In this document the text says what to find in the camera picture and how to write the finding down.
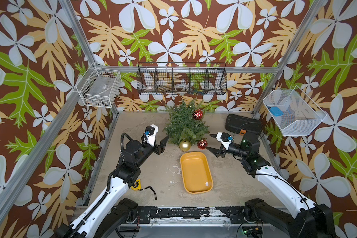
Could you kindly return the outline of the red glitter ornament ball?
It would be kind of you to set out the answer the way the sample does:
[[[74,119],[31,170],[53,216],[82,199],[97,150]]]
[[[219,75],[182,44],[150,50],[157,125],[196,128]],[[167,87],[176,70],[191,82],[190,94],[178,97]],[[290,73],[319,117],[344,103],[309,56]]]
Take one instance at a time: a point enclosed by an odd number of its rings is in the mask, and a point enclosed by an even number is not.
[[[208,146],[208,142],[206,139],[200,139],[198,142],[197,142],[197,147],[201,150],[204,150],[206,149],[206,147]]]

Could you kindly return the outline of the gold ornament ball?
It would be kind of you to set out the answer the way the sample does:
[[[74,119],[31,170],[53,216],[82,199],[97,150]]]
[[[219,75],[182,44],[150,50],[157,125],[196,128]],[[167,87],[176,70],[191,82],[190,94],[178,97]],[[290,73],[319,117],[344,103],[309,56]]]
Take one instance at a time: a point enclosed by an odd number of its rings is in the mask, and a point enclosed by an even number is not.
[[[179,143],[179,148],[181,151],[183,152],[187,152],[191,149],[191,142],[189,140],[183,139],[180,143]]]

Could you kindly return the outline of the red patterned ornament ball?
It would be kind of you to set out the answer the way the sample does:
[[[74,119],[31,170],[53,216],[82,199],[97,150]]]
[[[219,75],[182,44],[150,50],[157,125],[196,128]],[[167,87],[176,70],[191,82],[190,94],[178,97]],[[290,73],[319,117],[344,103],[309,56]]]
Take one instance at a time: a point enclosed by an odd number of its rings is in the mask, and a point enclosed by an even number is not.
[[[197,109],[193,112],[192,118],[194,120],[201,120],[203,118],[203,112],[200,109]]]

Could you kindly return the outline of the yellow plastic tray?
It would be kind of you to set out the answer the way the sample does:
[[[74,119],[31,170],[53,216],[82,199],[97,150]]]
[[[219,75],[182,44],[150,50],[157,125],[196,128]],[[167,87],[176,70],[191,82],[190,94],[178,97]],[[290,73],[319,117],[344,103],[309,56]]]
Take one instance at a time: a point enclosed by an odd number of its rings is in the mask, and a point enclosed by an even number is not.
[[[188,193],[200,194],[212,190],[212,174],[204,153],[184,153],[180,158],[180,166],[183,185]]]

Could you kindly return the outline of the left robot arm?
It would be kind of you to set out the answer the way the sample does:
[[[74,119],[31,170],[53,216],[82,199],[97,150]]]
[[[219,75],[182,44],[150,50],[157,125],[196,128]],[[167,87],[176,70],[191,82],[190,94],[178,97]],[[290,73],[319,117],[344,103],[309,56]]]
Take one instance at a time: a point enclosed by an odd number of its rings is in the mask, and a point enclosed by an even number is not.
[[[122,197],[139,178],[141,165],[153,153],[160,155],[165,151],[169,137],[157,144],[155,136],[156,133],[146,131],[141,141],[129,138],[128,143],[124,143],[129,135],[122,133],[119,162],[108,175],[106,187],[70,225],[57,228],[57,238],[107,238],[128,219],[136,218],[137,203]]]

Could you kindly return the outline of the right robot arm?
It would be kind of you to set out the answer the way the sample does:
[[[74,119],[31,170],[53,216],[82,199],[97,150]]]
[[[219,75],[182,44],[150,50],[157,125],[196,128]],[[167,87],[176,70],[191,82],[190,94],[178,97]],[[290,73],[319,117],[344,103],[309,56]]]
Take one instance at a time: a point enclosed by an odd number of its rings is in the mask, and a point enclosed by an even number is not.
[[[331,209],[306,198],[282,178],[267,160],[253,151],[253,142],[244,139],[241,143],[235,143],[227,132],[214,133],[211,137],[217,139],[221,146],[218,149],[207,147],[207,150],[216,157],[232,155],[249,175],[264,184],[287,209],[287,212],[283,212],[262,199],[251,199],[244,204],[243,216],[246,221],[268,223],[291,238],[336,237]]]

